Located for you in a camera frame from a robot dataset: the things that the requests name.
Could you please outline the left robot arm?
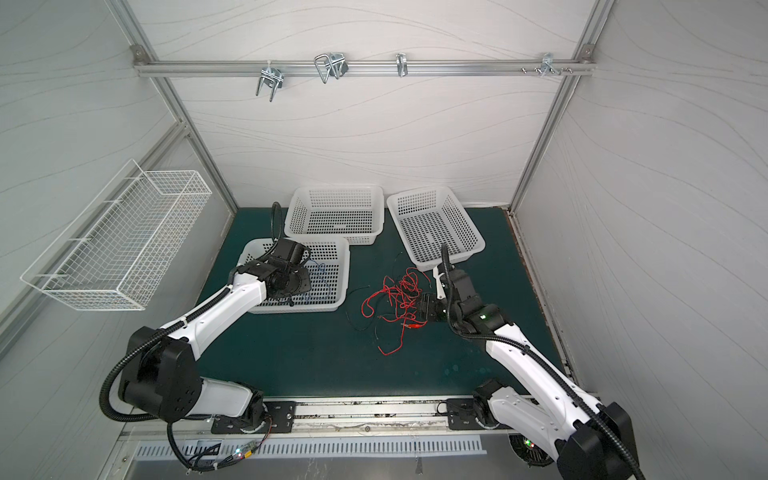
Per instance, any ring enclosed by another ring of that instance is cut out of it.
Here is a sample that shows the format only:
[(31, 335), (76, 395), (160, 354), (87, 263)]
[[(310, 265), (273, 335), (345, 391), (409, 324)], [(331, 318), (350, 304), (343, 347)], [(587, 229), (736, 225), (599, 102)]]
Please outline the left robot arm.
[(178, 319), (130, 337), (125, 356), (107, 374), (99, 407), (110, 420), (131, 423), (159, 419), (224, 417), (255, 430), (265, 421), (262, 393), (236, 382), (203, 377), (197, 362), (230, 326), (269, 300), (292, 303), (311, 289), (306, 267), (310, 248), (285, 238), (279, 203), (270, 213), (271, 241), (255, 259), (234, 267), (226, 284)]

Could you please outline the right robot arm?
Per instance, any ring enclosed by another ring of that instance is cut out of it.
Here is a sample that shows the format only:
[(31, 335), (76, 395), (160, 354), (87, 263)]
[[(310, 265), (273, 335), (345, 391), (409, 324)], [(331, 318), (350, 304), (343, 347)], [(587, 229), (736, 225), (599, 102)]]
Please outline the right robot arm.
[(433, 269), (436, 316), (458, 337), (475, 344), (527, 391), (521, 396), (496, 380), (474, 395), (474, 415), (485, 428), (515, 430), (528, 450), (539, 450), (564, 479), (641, 479), (630, 415), (606, 404), (554, 366), (496, 304), (486, 303), (469, 275), (450, 261), (446, 245)]

